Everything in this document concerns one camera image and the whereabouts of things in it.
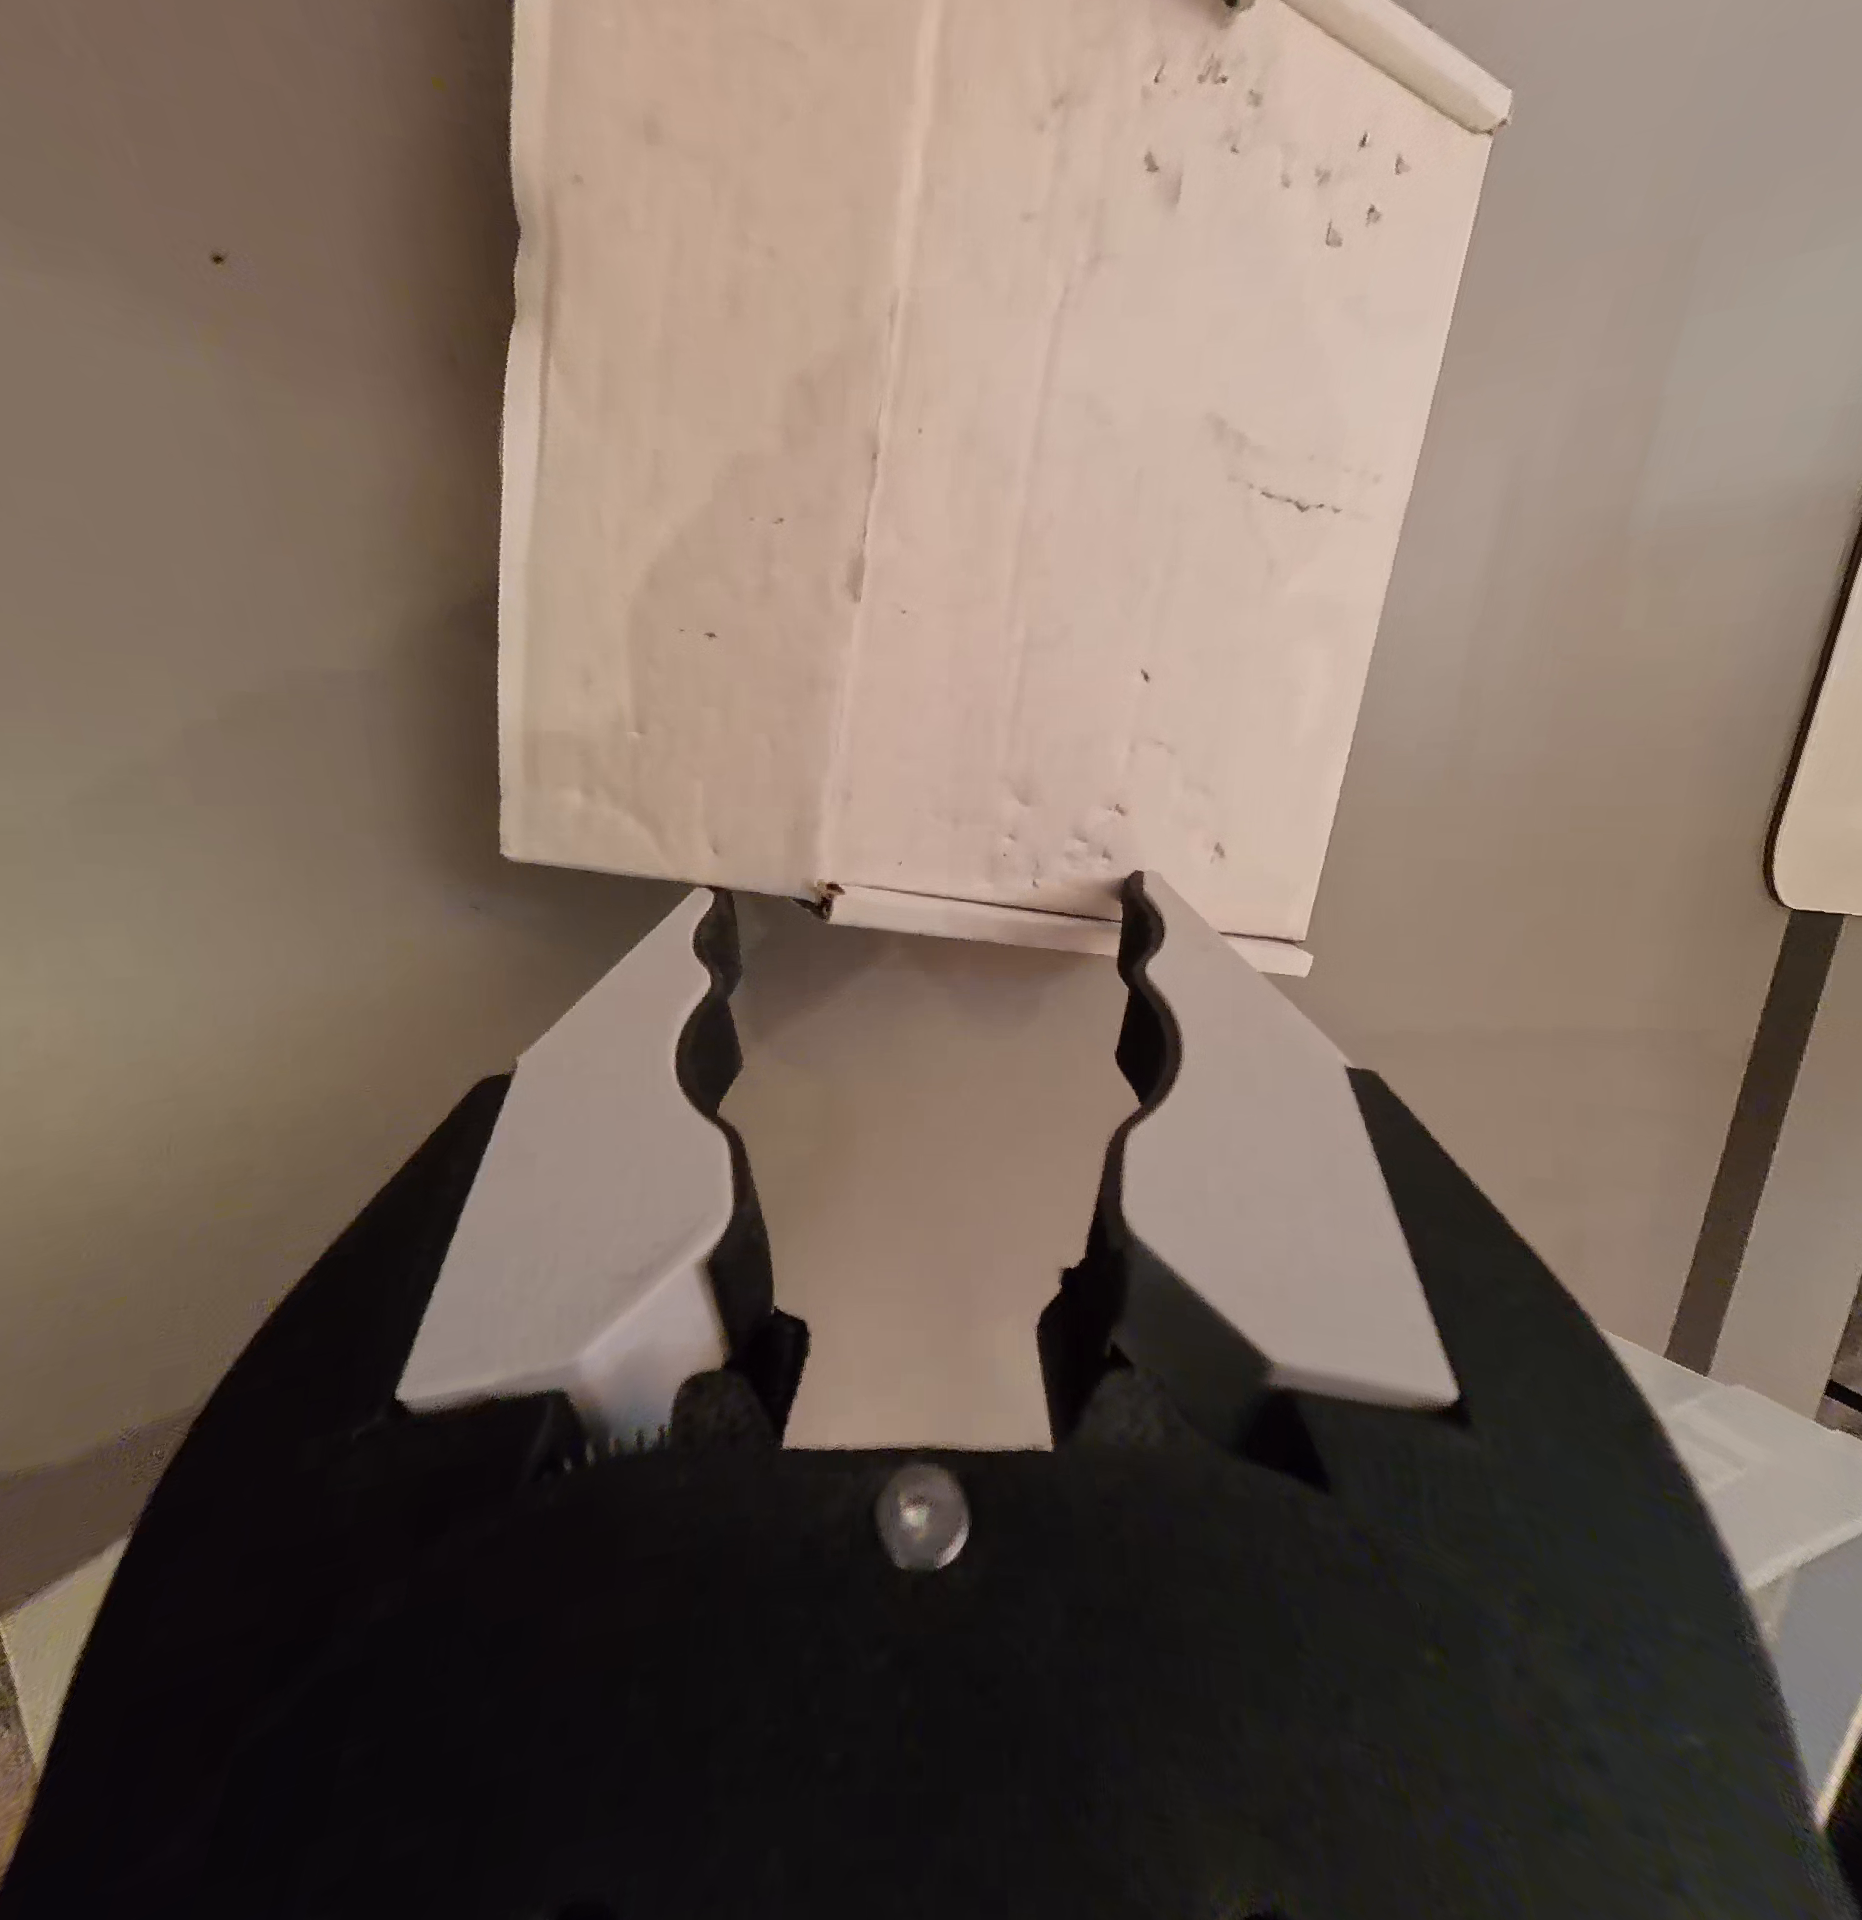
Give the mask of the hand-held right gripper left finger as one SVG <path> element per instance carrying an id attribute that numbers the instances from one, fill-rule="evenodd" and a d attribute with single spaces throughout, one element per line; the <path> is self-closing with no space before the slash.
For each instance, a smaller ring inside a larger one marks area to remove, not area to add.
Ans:
<path id="1" fill-rule="evenodd" d="M 558 1394 L 594 1443 L 666 1435 L 740 1376 L 785 1435 L 808 1357 L 774 1306 L 750 1149 L 735 905 L 692 887 L 516 1063 L 411 1353 L 408 1412 Z"/>

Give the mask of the clear plastic storage bin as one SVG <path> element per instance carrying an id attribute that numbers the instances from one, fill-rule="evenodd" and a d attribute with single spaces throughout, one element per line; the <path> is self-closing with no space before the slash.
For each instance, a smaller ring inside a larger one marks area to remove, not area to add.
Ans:
<path id="1" fill-rule="evenodd" d="M 1826 1828 L 1862 1741 L 1862 1439 L 1624 1336 L 1611 1346 L 1714 1515 Z"/>

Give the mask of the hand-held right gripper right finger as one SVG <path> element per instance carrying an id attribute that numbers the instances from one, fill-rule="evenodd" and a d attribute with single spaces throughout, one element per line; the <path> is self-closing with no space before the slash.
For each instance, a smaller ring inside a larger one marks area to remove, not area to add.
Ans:
<path id="1" fill-rule="evenodd" d="M 1039 1315 L 1056 1443 L 1149 1376 L 1211 1443 L 1278 1394 L 1455 1412 L 1459 1380 L 1351 1063 L 1156 874 L 1119 885 L 1116 1066 L 1089 1243 Z"/>

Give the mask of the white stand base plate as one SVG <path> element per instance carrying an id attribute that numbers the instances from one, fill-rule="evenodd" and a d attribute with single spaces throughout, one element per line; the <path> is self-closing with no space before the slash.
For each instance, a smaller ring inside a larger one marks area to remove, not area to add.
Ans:
<path id="1" fill-rule="evenodd" d="M 1764 842 L 1795 914 L 1862 920 L 1862 517 Z"/>

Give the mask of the white cardboard box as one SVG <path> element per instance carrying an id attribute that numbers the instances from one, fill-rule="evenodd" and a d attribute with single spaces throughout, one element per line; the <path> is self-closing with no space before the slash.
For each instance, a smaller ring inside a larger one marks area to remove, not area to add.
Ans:
<path id="1" fill-rule="evenodd" d="M 1494 138 L 1401 4 L 517 4 L 517 862 L 1308 931 Z"/>

